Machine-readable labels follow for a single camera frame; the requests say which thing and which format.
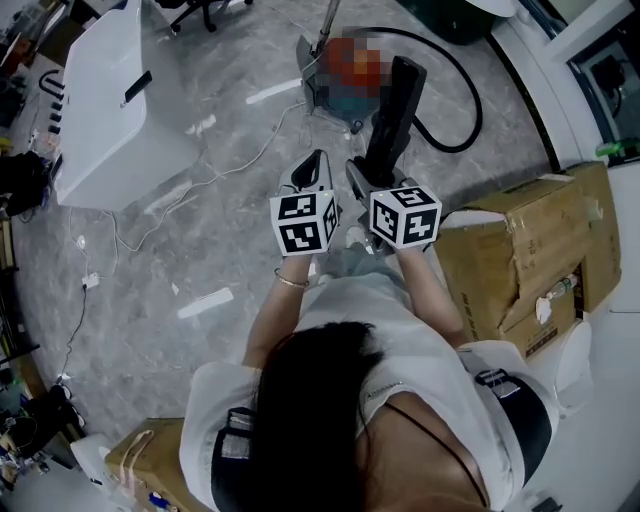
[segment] cable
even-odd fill
[[[262,156],[262,154],[266,151],[267,147],[269,147],[269,144],[271,144],[271,142],[273,141],[273,139],[276,137],[276,135],[278,134],[278,132],[280,131],[280,128],[282,127],[282,122],[284,121],[285,116],[294,108],[298,108],[302,105],[306,105],[305,101],[302,101],[300,103],[296,103],[295,105],[291,105],[290,107],[287,107],[284,109],[284,111],[282,112],[282,115],[280,116],[280,121],[278,122],[278,125],[276,126],[275,131],[271,134],[271,136],[267,139],[267,142],[265,143],[264,146],[262,146],[262,149],[260,150],[260,152],[253,158],[251,159],[249,162],[247,162],[246,164],[244,164],[242,167],[238,167],[237,169],[231,169],[230,171],[225,171],[222,174],[218,174],[217,176],[213,177],[212,179],[210,179],[209,181],[203,181],[201,183],[194,183],[193,185],[191,185],[187,190],[184,191],[184,193],[178,198],[176,199],[173,203],[171,203],[167,209],[164,211],[164,213],[162,214],[162,217],[160,217],[160,221],[158,222],[158,224],[156,224],[155,227],[151,228],[149,231],[147,231],[144,236],[142,237],[142,240],[140,240],[140,242],[138,243],[138,245],[133,248],[131,247],[127,242],[125,242],[122,237],[120,236],[120,234],[118,233],[118,227],[116,224],[116,218],[115,216],[113,216],[113,225],[114,225],[114,233],[115,233],[115,237],[117,238],[117,240],[124,245],[129,251],[131,252],[138,252],[140,250],[140,247],[142,247],[142,244],[144,243],[144,241],[147,239],[147,237],[153,233],[154,231],[157,231],[158,228],[162,225],[165,217],[167,216],[167,214],[169,213],[169,211],[176,207],[177,205],[179,205],[182,200],[186,197],[186,195],[191,192],[194,188],[196,187],[204,187],[207,185],[211,185],[212,183],[215,183],[215,181],[218,178],[222,178],[223,176],[227,176],[228,174],[233,174],[234,172],[240,172],[240,171],[244,171],[247,167],[251,166],[253,163],[255,163],[258,158],[260,158]],[[205,165],[211,169],[213,169],[209,164],[207,164],[205,162]]]
[[[466,141],[464,141],[462,144],[458,144],[457,146],[447,146],[445,144],[442,144],[441,142],[438,142],[436,139],[434,139],[433,136],[426,129],[426,127],[422,124],[422,121],[420,121],[420,119],[418,119],[417,116],[414,116],[413,124],[429,144],[431,144],[433,147],[435,147],[436,149],[444,153],[460,153],[462,151],[465,151],[466,149],[469,149],[471,145],[478,138],[478,135],[480,134],[480,130],[482,129],[482,120],[483,120],[482,102],[480,101],[480,95],[478,94],[478,90],[476,89],[476,86],[471,80],[471,77],[465,71],[462,65],[453,57],[453,55],[451,55],[448,51],[446,51],[441,46],[435,44],[434,42],[429,41],[428,39],[425,39],[424,37],[419,36],[418,34],[414,34],[413,32],[408,32],[406,30],[401,30],[399,28],[363,27],[363,28],[350,30],[346,32],[344,35],[357,34],[357,33],[363,33],[363,32],[373,32],[378,34],[395,34],[395,35],[407,37],[409,39],[413,39],[415,41],[418,41],[419,43],[422,43],[428,46],[432,50],[435,50],[436,52],[440,53],[449,62],[451,62],[451,64],[453,64],[453,66],[460,72],[460,74],[462,75],[462,78],[469,86],[469,90],[471,91],[471,96],[473,96],[473,101],[476,106],[476,121],[475,121],[473,130],[471,131],[471,135],[469,135],[469,138]]]
[[[69,222],[67,223],[67,232],[69,233],[69,238],[71,238],[73,245],[75,245],[78,248],[78,250],[84,255],[84,259],[85,259],[84,277],[89,277],[89,260],[91,258],[85,252],[85,250],[78,245],[78,241],[75,238],[73,238],[73,235],[71,234],[71,215],[72,214],[73,214],[73,206],[69,208]]]
[[[71,343],[73,343],[73,339],[76,337],[76,334],[78,333],[78,331],[80,330],[80,327],[82,326],[82,321],[84,320],[84,312],[87,309],[87,287],[85,285],[82,285],[82,314],[80,315],[80,321],[78,322],[78,327],[76,327],[76,329],[73,331],[73,334],[71,335],[71,338],[69,338],[69,341],[67,341],[67,355],[64,358],[64,364],[62,365],[62,371],[60,372],[60,376],[56,379],[56,384],[60,384],[60,382],[62,382],[62,376],[64,375],[64,371],[67,369],[67,363],[69,362],[69,356],[71,355],[71,352],[73,352],[73,347],[71,346]]]
[[[313,39],[313,37],[311,36],[311,33],[302,25],[300,25],[300,23],[294,21],[291,16],[289,16],[286,12],[282,12],[280,9],[276,9],[275,7],[273,7],[272,5],[269,5],[266,2],[260,2],[261,4],[264,4],[265,6],[267,6],[269,9],[276,11],[277,13],[282,14],[283,16],[285,16],[291,23],[293,23],[296,27],[299,27],[303,30],[303,32],[305,34],[307,34],[307,36],[309,37],[309,39]]]
[[[460,467],[464,470],[464,472],[466,473],[467,477],[469,478],[469,481],[471,482],[471,484],[473,485],[473,488],[476,490],[476,492],[478,493],[478,497],[480,498],[480,502],[482,503],[482,506],[484,508],[488,507],[487,504],[487,500],[484,497],[484,494],[482,492],[482,490],[480,489],[480,486],[478,485],[478,482],[476,482],[476,479],[473,478],[473,475],[471,474],[471,471],[469,471],[469,468],[467,467],[467,465],[464,463],[464,461],[458,456],[458,454],[456,452],[454,452],[449,446],[447,446],[447,444],[440,440],[438,437],[436,437],[436,435],[429,431],[424,425],[422,425],[421,423],[419,423],[418,421],[416,421],[415,419],[413,419],[411,416],[409,416],[406,412],[404,412],[401,409],[398,409],[397,407],[391,405],[388,402],[385,402],[384,404],[386,407],[388,407],[389,409],[397,412],[400,416],[402,416],[403,418],[409,420],[411,423],[413,423],[416,427],[418,427],[420,430],[422,430],[425,434],[427,434],[428,436],[430,436],[434,441],[436,441],[440,446],[442,446],[447,452],[449,452],[449,454],[456,459],[456,461],[458,462],[458,464],[460,464]]]
[[[113,212],[105,212],[104,210],[100,210],[102,215],[106,215],[107,217],[111,217],[111,221],[113,222],[113,248],[116,251],[116,260],[113,264],[113,270],[111,271],[110,276],[98,276],[100,279],[107,279],[107,277],[113,277],[116,275],[116,270],[118,268],[118,263],[120,261],[120,253],[118,252],[118,239],[116,237],[116,218],[113,215]]]

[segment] black cable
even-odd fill
[[[429,41],[428,39],[425,39],[422,36],[419,36],[418,34],[414,34],[413,32],[408,32],[406,30],[401,30],[399,28],[392,28],[392,27],[363,27],[363,28],[354,29],[353,31],[349,31],[349,33],[357,33],[357,32],[395,34],[398,36],[408,37],[409,39],[413,39],[415,41],[418,41],[419,43],[427,45],[429,48],[441,54],[449,62],[451,62],[451,64],[454,65],[454,67],[462,75],[462,78],[469,86],[469,90],[471,91],[471,96],[473,96],[473,101],[476,106],[476,122],[471,132],[471,135],[469,135],[469,138],[466,141],[464,141],[462,144],[458,144],[457,146],[447,146],[445,144],[442,144],[441,142],[438,142],[436,139],[433,138],[433,135],[429,133],[427,128],[424,126],[424,124],[422,124],[422,121],[418,119],[418,116],[414,116],[413,125],[418,129],[418,131],[420,132],[420,135],[422,135],[429,144],[431,144],[434,148],[444,153],[460,153],[462,151],[465,151],[466,149],[469,149],[478,138],[478,135],[480,134],[480,130],[482,129],[482,120],[483,120],[482,102],[480,101],[480,95],[478,94],[478,90],[476,89],[476,86],[471,80],[471,77],[469,76],[469,74],[462,67],[462,64],[460,64],[453,57],[453,55],[451,55],[447,50],[445,50],[441,46],[437,45],[432,41]]]
[[[69,338],[69,341],[67,341],[67,355],[64,358],[64,364],[62,365],[62,371],[60,372],[60,376],[56,379],[56,384],[60,384],[60,382],[62,381],[62,376],[64,375],[64,371],[67,369],[67,363],[69,362],[69,356],[71,355],[71,352],[73,352],[73,347],[71,346],[71,343],[73,342],[73,338],[76,337],[76,334],[80,330],[80,327],[82,326],[82,321],[84,320],[84,312],[87,307],[87,286],[84,284],[82,285],[82,292],[83,292],[82,314],[80,315],[80,321],[78,322],[78,327],[76,327],[75,331],[73,331],[73,334],[71,335],[71,338]]]
[[[421,423],[419,423],[416,420],[414,420],[411,416],[409,416],[403,410],[398,409],[397,407],[395,407],[395,406],[393,406],[393,405],[391,405],[390,403],[387,403],[387,402],[385,402],[384,405],[386,405],[389,409],[397,412],[403,418],[409,420],[416,427],[418,427],[420,430],[422,430],[425,434],[429,435],[434,441],[436,441],[445,450],[447,450],[447,452],[449,452],[449,454],[454,459],[456,459],[458,461],[458,464],[460,464],[460,467],[464,470],[464,472],[469,477],[469,480],[471,481],[471,484],[473,485],[473,488],[478,493],[478,497],[480,498],[480,502],[482,503],[482,506],[484,508],[488,508],[487,500],[484,498],[484,494],[482,493],[482,490],[480,490],[480,486],[476,482],[476,479],[473,478],[473,475],[471,474],[471,471],[469,471],[469,468],[467,467],[467,465],[463,462],[463,460],[458,456],[458,454],[456,452],[454,452],[451,448],[449,448],[443,441],[441,441],[438,437],[436,437],[436,435],[433,434],[430,430],[428,430],[424,425],[422,425]]]

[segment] hand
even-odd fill
[[[18,452],[18,448],[16,447],[16,444],[13,442],[13,439],[11,438],[9,433],[3,434],[0,437],[0,446],[6,452],[9,452],[9,453],[17,453]]]

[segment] white cable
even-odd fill
[[[116,218],[115,216],[112,216],[113,219],[113,225],[114,225],[114,233],[115,233],[115,237],[118,239],[118,241],[124,245],[128,250],[130,250],[131,252],[138,252],[140,250],[140,247],[142,247],[142,244],[144,243],[144,241],[147,239],[147,237],[153,233],[154,231],[156,231],[164,222],[165,217],[167,216],[167,214],[169,213],[169,211],[176,207],[178,204],[180,204],[182,202],[182,200],[185,198],[185,196],[191,192],[194,188],[196,187],[204,187],[207,185],[211,185],[212,183],[214,183],[218,178],[222,178],[223,176],[227,176],[228,174],[232,174],[234,172],[240,172],[240,171],[244,171],[247,167],[249,167],[250,165],[252,165],[253,163],[256,162],[256,160],[258,160],[258,158],[260,158],[262,156],[262,154],[266,151],[267,147],[269,146],[269,144],[271,144],[271,142],[273,141],[273,139],[275,138],[275,136],[278,134],[278,132],[280,131],[280,127],[282,126],[282,122],[284,121],[285,116],[287,115],[288,112],[290,112],[291,110],[293,110],[294,108],[300,107],[302,105],[305,105],[306,102],[302,101],[300,103],[296,103],[295,105],[291,105],[290,107],[287,107],[284,109],[284,111],[282,112],[282,115],[280,116],[280,121],[278,122],[278,125],[276,126],[275,131],[271,134],[271,136],[267,139],[267,142],[265,143],[264,146],[262,146],[262,149],[260,150],[260,152],[253,158],[251,159],[249,162],[247,162],[246,164],[244,164],[242,167],[238,167],[237,169],[231,169],[230,171],[225,171],[222,174],[218,174],[217,176],[214,176],[212,179],[210,179],[209,181],[203,181],[201,183],[194,183],[193,185],[191,185],[187,190],[184,191],[184,193],[178,198],[176,199],[173,203],[171,203],[167,209],[164,211],[164,213],[162,214],[162,217],[160,217],[160,221],[158,222],[158,224],[156,224],[155,227],[151,228],[149,231],[147,231],[144,236],[142,237],[142,240],[140,240],[140,243],[138,243],[138,245],[135,247],[135,249],[133,247],[131,247],[127,242],[125,242],[122,237],[120,236],[120,234],[118,233],[118,227],[117,227],[117,223],[116,223]]]
[[[101,210],[101,212],[106,215],[106,216],[110,216],[111,220],[113,221],[113,247],[114,250],[116,252],[116,259],[113,265],[113,270],[111,271],[111,275],[110,276],[104,276],[102,274],[98,274],[98,278],[100,279],[107,279],[109,277],[113,277],[116,275],[116,269],[118,268],[118,262],[120,260],[120,255],[118,253],[118,243],[116,241],[116,221],[115,218],[113,217],[112,213],[109,212],[105,212],[104,210]],[[76,248],[84,255],[85,258],[85,266],[84,266],[84,277],[89,277],[89,262],[91,261],[91,256],[89,256],[89,254],[78,245],[78,240],[76,240],[75,238],[73,238],[73,234],[71,233],[71,215],[73,214],[73,206],[71,208],[69,208],[69,222],[67,224],[67,231],[69,233],[69,238],[71,238],[71,241],[73,242],[73,245],[76,246]]]
[[[302,76],[302,79],[303,79],[303,80],[304,80],[304,72],[305,72],[307,69],[309,69],[311,66],[313,66],[316,62],[318,62],[318,59],[319,59],[320,57],[322,57],[322,54],[323,54],[323,53],[324,53],[324,50],[322,50],[322,52],[320,53],[320,55],[318,55],[315,59],[313,59],[311,62],[309,62],[309,64],[307,64],[305,67],[303,67],[303,68],[300,70],[300,76]]]
[[[116,260],[113,264],[113,270],[111,271],[111,275],[108,277],[113,277],[116,275],[116,269],[118,268],[118,262],[120,261],[120,254],[118,252],[118,240],[116,238],[116,218],[113,216],[112,212],[105,212],[104,210],[100,210],[103,215],[107,217],[111,217],[111,221],[113,222],[113,248],[116,251]],[[107,276],[98,276],[100,279],[107,279]]]
[[[273,5],[269,5],[268,3],[262,1],[260,2],[261,4],[264,4],[265,6],[267,6],[269,9],[276,11],[277,13],[282,14],[283,16],[285,16],[291,23],[293,23],[296,27],[299,27],[302,29],[302,31],[307,34],[307,36],[309,37],[309,39],[313,39],[313,37],[311,36],[311,33],[302,25],[300,25],[300,23],[294,21],[291,16],[289,16],[286,12],[282,12],[280,9],[276,9]]]
[[[84,258],[85,258],[84,277],[89,277],[89,260],[91,258],[89,258],[89,255],[84,251],[84,249],[78,245],[78,241],[75,238],[73,238],[73,235],[71,234],[71,214],[72,213],[73,213],[73,206],[69,208],[69,222],[67,223],[67,232],[69,233],[69,238],[71,238],[73,245],[75,245],[76,248],[84,255]]]

